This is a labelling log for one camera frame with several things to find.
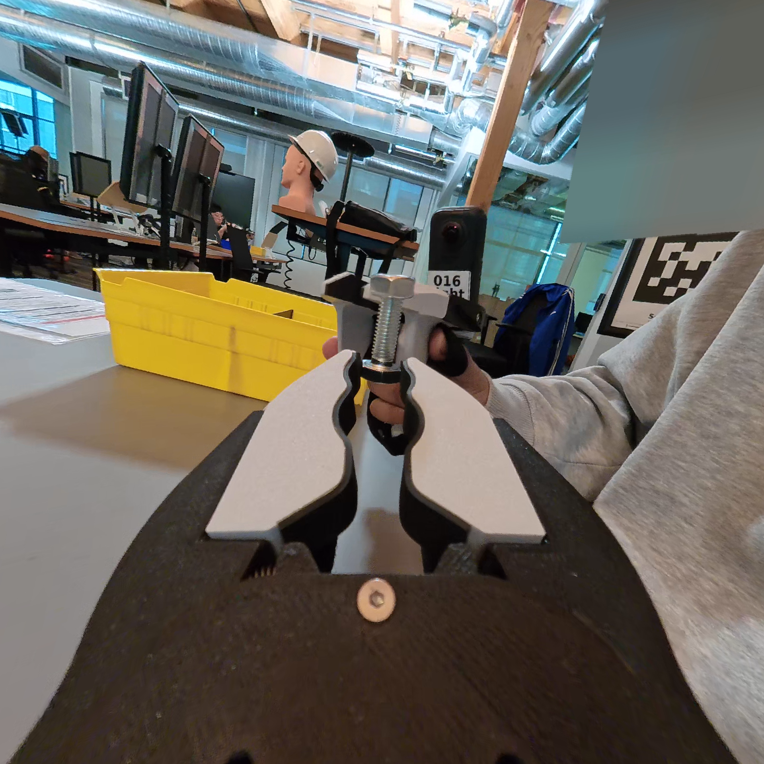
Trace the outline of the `laminated paper sheet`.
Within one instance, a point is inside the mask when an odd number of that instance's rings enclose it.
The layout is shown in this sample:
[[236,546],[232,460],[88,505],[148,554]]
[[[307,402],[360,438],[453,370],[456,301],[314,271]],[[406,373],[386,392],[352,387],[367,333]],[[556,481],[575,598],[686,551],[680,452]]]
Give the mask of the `laminated paper sheet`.
[[98,300],[2,278],[1,332],[60,345],[107,336],[110,325]]

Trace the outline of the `dual monitor on stand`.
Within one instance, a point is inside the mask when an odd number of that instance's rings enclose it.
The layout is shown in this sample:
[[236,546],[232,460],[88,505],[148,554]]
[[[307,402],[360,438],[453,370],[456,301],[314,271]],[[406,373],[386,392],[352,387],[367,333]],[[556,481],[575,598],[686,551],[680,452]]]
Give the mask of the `dual monitor on stand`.
[[171,211],[188,221],[188,230],[192,223],[199,224],[198,267],[202,272],[207,271],[209,214],[223,154],[220,141],[194,116],[187,115],[173,162]]
[[160,215],[160,246],[155,270],[168,270],[171,198],[173,196],[173,133],[177,100],[146,62],[132,70],[119,186],[127,201]]

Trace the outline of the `wooden standing desk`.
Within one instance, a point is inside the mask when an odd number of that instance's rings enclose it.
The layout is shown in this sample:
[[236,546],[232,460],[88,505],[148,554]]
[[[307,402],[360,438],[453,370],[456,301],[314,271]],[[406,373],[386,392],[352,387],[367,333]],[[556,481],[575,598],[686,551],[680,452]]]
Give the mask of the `wooden standing desk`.
[[308,252],[324,251],[325,265],[320,275],[298,277],[296,291],[303,295],[320,298],[324,282],[346,271],[359,277],[368,275],[369,261],[377,261],[378,271],[387,273],[395,260],[413,261],[419,250],[417,242],[402,242],[339,222],[333,224],[326,215],[308,215],[279,205],[274,205],[272,211],[283,218],[290,244],[299,244]]

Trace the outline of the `framed marker sign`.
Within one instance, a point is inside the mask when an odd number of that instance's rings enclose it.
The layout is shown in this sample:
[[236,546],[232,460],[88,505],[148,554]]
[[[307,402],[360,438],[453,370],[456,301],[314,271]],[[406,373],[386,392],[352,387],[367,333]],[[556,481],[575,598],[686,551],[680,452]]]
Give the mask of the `framed marker sign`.
[[722,232],[634,239],[598,333],[624,339],[692,292],[736,235]]

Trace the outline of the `person's right hand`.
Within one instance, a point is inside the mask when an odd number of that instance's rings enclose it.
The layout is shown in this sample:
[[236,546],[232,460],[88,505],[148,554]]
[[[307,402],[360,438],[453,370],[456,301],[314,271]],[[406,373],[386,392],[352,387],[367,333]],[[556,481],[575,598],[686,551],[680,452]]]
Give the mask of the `person's right hand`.
[[[484,373],[453,330],[438,324],[429,337],[427,365],[450,379],[485,406],[491,392],[491,378]],[[400,385],[369,383],[369,413],[382,423],[401,425],[405,402]]]

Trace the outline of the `black floor lamp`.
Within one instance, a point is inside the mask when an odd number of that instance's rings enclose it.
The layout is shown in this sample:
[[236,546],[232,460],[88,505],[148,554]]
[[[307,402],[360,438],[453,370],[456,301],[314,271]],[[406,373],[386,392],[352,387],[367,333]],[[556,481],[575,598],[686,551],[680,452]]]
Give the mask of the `black floor lamp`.
[[338,151],[342,150],[346,153],[345,173],[339,196],[339,199],[342,202],[345,202],[347,199],[349,179],[354,160],[356,158],[365,160],[373,157],[375,149],[366,139],[343,131],[333,132],[331,134],[331,140]]

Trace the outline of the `white hard hat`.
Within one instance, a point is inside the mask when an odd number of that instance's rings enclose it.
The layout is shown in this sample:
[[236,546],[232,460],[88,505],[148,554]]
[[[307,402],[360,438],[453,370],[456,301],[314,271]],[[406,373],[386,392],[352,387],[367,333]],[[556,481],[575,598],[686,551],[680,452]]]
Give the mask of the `white hard hat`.
[[333,140],[324,131],[309,129],[290,136],[291,143],[311,163],[314,184],[320,186],[331,180],[339,166],[339,156]]

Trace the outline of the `yellow plastic bin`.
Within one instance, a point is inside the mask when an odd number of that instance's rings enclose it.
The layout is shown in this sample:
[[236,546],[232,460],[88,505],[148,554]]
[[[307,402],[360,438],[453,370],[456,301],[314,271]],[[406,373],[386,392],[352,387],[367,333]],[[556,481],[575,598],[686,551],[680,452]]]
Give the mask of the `yellow plastic bin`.
[[[117,364],[269,402],[323,363],[325,302],[211,273],[98,269]],[[272,313],[294,309],[294,320]]]

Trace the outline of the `silver ventilation duct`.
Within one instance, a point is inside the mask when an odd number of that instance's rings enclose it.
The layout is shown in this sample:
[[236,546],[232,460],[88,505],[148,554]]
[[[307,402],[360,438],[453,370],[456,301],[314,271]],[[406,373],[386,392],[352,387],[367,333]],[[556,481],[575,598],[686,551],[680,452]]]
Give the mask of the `silver ventilation duct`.
[[340,99],[313,95],[309,90],[235,72],[222,66],[197,62],[177,53],[126,41],[3,5],[3,37],[29,47],[46,49],[81,60],[127,71],[144,62],[163,80],[178,80],[195,90],[218,97],[251,102],[269,111],[282,111],[314,119],[355,125],[380,123],[387,116],[368,107]]

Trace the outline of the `grey desk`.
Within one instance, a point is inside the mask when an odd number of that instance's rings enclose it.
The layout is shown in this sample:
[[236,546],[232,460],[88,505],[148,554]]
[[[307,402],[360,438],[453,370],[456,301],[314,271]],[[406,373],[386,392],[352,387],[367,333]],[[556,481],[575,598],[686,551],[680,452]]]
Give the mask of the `grey desk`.
[[2,761],[45,712],[114,571],[96,658],[41,762],[427,762],[416,687],[385,702],[370,657],[328,645],[329,605],[371,635],[359,576],[312,574],[302,547],[272,575],[251,543],[203,539],[252,431],[248,398],[115,365],[111,341],[2,333]]

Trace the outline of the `small black monitor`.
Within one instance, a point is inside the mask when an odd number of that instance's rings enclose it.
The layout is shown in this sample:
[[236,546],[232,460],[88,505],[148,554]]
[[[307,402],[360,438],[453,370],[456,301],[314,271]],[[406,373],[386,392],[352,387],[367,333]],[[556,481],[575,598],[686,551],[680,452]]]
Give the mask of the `small black monitor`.
[[112,183],[109,159],[70,152],[70,169],[74,194],[98,198]]

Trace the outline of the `mannequin head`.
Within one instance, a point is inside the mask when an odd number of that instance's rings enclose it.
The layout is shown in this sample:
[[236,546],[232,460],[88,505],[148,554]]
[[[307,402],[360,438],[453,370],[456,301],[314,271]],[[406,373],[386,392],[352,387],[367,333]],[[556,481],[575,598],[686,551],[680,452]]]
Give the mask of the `mannequin head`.
[[300,148],[292,144],[286,152],[282,167],[281,186],[285,193],[279,199],[279,206],[315,215],[316,184],[322,187],[324,180],[322,173],[314,167],[311,160]]

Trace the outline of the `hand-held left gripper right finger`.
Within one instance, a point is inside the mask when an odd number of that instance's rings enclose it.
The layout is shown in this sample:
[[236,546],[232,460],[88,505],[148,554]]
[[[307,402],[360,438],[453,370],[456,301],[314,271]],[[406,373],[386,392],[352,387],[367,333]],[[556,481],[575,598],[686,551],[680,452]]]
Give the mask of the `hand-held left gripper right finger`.
[[401,381],[413,426],[402,498],[468,545],[540,544],[546,531],[489,412],[415,358],[403,363]]

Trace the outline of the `blue jacket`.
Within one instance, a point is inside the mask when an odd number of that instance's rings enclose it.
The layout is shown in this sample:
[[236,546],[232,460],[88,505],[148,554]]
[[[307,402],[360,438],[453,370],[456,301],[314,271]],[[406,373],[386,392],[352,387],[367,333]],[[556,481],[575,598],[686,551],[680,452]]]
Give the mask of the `blue jacket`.
[[503,314],[493,349],[504,376],[559,376],[575,328],[575,292],[559,283],[531,286]]

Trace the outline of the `person's right forearm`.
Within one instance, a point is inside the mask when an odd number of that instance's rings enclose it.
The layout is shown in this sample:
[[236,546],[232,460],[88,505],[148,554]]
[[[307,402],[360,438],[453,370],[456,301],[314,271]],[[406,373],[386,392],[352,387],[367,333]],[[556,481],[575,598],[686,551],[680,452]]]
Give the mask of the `person's right forearm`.
[[486,408],[592,502],[663,411],[669,377],[656,363],[613,351],[563,376],[493,380]]

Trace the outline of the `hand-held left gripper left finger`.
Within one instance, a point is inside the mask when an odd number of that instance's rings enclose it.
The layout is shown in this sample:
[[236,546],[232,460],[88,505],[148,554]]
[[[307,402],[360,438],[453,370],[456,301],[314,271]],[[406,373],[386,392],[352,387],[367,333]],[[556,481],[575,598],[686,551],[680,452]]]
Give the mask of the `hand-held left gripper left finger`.
[[212,514],[213,540],[323,543],[357,507],[349,434],[357,415],[361,357],[337,355],[266,406]]

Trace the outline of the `black bag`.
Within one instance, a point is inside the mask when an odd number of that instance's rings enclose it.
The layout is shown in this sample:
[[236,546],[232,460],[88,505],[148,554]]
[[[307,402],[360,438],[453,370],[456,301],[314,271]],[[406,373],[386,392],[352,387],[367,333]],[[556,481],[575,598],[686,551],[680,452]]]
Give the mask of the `black bag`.
[[326,219],[333,224],[339,222],[370,232],[390,235],[402,242],[416,242],[417,240],[415,228],[402,223],[385,212],[370,209],[352,201],[342,202],[340,200],[334,203],[327,212]]

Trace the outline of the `long wooden office desk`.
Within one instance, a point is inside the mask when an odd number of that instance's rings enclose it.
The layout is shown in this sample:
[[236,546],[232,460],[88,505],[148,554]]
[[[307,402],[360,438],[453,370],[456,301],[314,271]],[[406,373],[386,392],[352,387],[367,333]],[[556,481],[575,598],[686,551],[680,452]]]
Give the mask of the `long wooden office desk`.
[[[143,248],[159,248],[160,240],[133,232],[127,232],[118,226],[71,218],[66,215],[59,215],[52,212],[38,211],[19,207],[16,205],[1,204],[1,218],[4,222],[14,222],[16,224],[25,224],[33,228],[39,228],[48,232],[57,232],[68,234],[70,236],[80,236],[88,238],[100,238],[108,242],[126,242],[134,246]],[[170,240],[170,250],[190,257],[198,257],[199,246],[195,244],[185,244]],[[207,245],[206,257],[213,260],[232,260],[232,252],[224,250],[219,246]],[[281,257],[266,257],[261,254],[251,253],[253,262],[258,263],[286,263],[287,260]]]

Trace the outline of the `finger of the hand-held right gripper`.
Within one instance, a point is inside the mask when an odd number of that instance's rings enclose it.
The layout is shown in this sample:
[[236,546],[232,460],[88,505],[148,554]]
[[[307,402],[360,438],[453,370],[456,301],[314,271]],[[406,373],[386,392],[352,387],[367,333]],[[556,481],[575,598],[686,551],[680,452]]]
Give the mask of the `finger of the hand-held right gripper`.
[[448,294],[430,285],[415,285],[414,294],[403,301],[400,329],[400,362],[416,358],[427,362],[429,341],[448,311]]
[[324,282],[325,300],[337,313],[338,349],[365,358],[374,334],[374,302],[364,297],[368,282],[354,273],[340,273]]

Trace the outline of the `steel hex bolt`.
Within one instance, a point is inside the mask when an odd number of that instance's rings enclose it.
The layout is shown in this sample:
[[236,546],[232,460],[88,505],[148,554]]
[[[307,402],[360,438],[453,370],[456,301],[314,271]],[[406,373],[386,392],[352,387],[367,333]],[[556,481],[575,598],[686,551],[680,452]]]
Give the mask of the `steel hex bolt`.
[[414,293],[415,280],[411,277],[378,273],[370,279],[370,297],[379,301],[370,357],[373,366],[384,370],[393,368],[403,305]]

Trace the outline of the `person's torso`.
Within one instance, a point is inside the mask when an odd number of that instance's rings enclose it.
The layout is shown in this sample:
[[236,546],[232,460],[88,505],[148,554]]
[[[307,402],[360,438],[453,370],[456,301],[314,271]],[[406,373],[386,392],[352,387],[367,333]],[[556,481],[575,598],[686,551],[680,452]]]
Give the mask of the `person's torso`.
[[740,762],[762,762],[762,231],[603,354],[638,444],[595,508]]

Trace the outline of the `wooden post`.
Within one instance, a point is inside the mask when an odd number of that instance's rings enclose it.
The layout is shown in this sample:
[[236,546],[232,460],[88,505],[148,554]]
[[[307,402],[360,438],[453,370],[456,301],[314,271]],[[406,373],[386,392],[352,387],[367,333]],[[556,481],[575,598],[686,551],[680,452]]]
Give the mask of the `wooden post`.
[[522,3],[522,12],[514,29],[507,64],[466,198],[467,206],[488,212],[492,204],[524,93],[554,7],[553,3],[545,1]]

